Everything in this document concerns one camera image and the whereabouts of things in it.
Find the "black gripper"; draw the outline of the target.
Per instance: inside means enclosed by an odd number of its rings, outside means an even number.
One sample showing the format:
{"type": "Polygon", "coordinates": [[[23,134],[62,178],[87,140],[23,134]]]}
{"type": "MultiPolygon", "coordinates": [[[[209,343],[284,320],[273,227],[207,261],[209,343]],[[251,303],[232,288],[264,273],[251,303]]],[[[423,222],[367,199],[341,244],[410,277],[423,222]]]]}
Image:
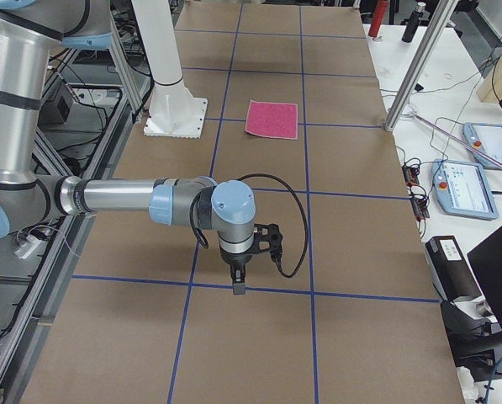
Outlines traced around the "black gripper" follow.
{"type": "Polygon", "coordinates": [[[252,255],[247,252],[232,253],[223,248],[220,249],[220,255],[230,266],[233,294],[244,295],[246,293],[246,264],[251,260],[252,255]]]}

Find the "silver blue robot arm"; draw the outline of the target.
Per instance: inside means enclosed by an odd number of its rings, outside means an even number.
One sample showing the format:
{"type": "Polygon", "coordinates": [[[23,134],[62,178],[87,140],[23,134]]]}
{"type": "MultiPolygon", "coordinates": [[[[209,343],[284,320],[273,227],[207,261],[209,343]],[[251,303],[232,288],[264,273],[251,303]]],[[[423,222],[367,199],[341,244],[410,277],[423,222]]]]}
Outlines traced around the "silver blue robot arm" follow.
{"type": "Polygon", "coordinates": [[[157,223],[216,231],[233,291],[242,295],[258,241],[247,184],[204,176],[88,180],[31,169],[50,51],[107,49],[111,22],[107,1],[0,1],[0,238],[62,215],[145,210],[157,223]]]}

